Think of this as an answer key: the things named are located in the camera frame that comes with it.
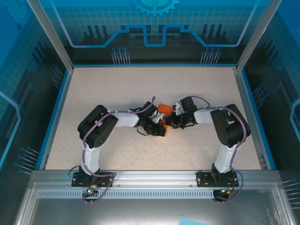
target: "enclosure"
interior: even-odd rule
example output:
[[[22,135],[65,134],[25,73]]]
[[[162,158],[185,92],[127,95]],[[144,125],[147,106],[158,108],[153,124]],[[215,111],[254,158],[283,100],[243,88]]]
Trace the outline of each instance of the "enclosure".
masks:
[[[299,223],[299,1],[0,3],[1,224]],[[234,160],[234,201],[198,185],[220,151],[212,124],[164,138],[116,127],[98,159],[112,186],[82,201],[88,186],[73,187],[70,170],[82,163],[80,122],[97,105],[153,96],[237,106],[251,135]]]

